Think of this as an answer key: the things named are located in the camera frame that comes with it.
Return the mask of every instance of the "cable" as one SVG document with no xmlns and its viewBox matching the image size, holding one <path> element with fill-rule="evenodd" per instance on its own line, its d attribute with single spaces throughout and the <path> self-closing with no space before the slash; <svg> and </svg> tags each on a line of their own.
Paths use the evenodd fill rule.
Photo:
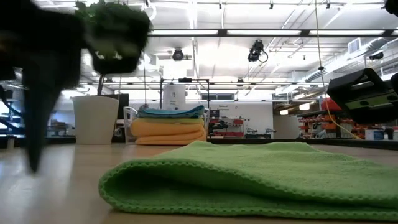
<svg viewBox="0 0 398 224">
<path fill-rule="evenodd" d="M 326 89 L 326 85 L 325 85 L 325 80 L 323 78 L 323 66 L 322 66 L 322 59 L 321 59 L 321 47 L 320 47 L 320 38 L 319 38 L 319 22 L 318 22 L 318 1 L 315 0 L 315 21 L 317 22 L 317 43 L 318 43 L 318 57 L 319 57 L 319 70 L 321 71 L 321 78 L 322 78 L 322 85 L 325 89 L 325 99 L 327 98 L 327 89 Z M 360 137 L 356 136 L 355 134 L 351 133 L 351 131 L 348 131 L 346 128 L 342 127 L 341 125 L 339 125 L 332 117 L 330 114 L 330 110 L 329 110 L 329 105 L 328 102 L 326 101 L 326 109 L 328 111 L 329 114 L 329 118 L 331 119 L 331 121 L 338 126 L 340 129 L 346 131 L 347 133 L 349 133 L 350 135 L 352 135 L 355 139 L 361 139 Z"/>
<path fill-rule="evenodd" d="M 262 50 L 262 53 L 267 56 L 267 59 L 265 61 L 261 61 L 260 58 L 259 58 L 259 62 L 266 63 L 268 61 L 268 54 L 267 54 L 267 52 L 265 50 Z"/>
<path fill-rule="evenodd" d="M 145 106 L 147 105 L 147 77 L 146 77 L 146 68 L 145 68 L 145 56 L 144 56 L 144 99 Z"/>
</svg>

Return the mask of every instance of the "white container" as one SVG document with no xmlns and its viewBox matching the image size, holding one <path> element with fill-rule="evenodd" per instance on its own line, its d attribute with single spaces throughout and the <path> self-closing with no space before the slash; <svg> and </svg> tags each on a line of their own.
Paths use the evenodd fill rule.
<svg viewBox="0 0 398 224">
<path fill-rule="evenodd" d="M 163 109 L 185 109 L 185 85 L 168 84 L 164 86 Z"/>
<path fill-rule="evenodd" d="M 77 144 L 112 143 L 119 100 L 105 96 L 77 96 L 73 98 L 73 108 Z"/>
</svg>

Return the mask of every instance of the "blue towel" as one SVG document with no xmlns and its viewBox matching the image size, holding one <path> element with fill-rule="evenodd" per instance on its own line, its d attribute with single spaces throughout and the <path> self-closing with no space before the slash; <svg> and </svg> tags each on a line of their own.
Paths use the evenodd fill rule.
<svg viewBox="0 0 398 224">
<path fill-rule="evenodd" d="M 199 118 L 205 112 L 204 106 L 197 106 L 190 110 L 160 110 L 139 108 L 139 118 Z"/>
</svg>

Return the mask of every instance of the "microfiber cloth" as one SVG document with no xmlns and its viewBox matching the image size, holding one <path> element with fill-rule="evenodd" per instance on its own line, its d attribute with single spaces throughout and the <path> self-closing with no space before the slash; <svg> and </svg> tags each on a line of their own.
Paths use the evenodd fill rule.
<svg viewBox="0 0 398 224">
<path fill-rule="evenodd" d="M 205 124 L 201 118 L 137 118 L 137 120 L 160 124 L 200 124 L 202 126 Z"/>
<path fill-rule="evenodd" d="M 193 142 L 125 162 L 99 194 L 131 213 L 398 221 L 398 169 L 299 142 Z"/>
<path fill-rule="evenodd" d="M 162 109 L 138 109 L 139 118 L 199 118 L 205 112 L 205 107 L 200 105 L 190 110 L 162 110 Z"/>
<path fill-rule="evenodd" d="M 148 123 L 142 119 L 135 119 L 130 125 L 130 130 L 135 137 L 173 136 L 201 131 L 204 127 L 202 124 Z"/>
<path fill-rule="evenodd" d="M 187 134 L 176 134 L 168 136 L 148 136 L 139 137 L 136 140 L 137 145 L 151 146 L 186 146 L 194 141 L 206 141 L 206 131 L 202 127 L 201 130 Z"/>
</svg>

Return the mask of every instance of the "wooden table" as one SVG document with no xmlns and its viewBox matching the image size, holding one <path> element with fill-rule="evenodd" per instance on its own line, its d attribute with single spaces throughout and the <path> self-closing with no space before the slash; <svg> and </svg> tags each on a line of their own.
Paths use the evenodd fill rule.
<svg viewBox="0 0 398 224">
<path fill-rule="evenodd" d="M 377 162 L 398 165 L 398 151 L 315 146 Z M 149 157 L 175 147 L 51 146 L 40 175 L 25 172 L 22 151 L 0 152 L 0 223 L 4 224 L 260 224 L 350 223 L 275 218 L 216 218 L 188 215 L 136 215 L 111 209 L 98 195 L 99 178 L 123 161 Z"/>
</svg>

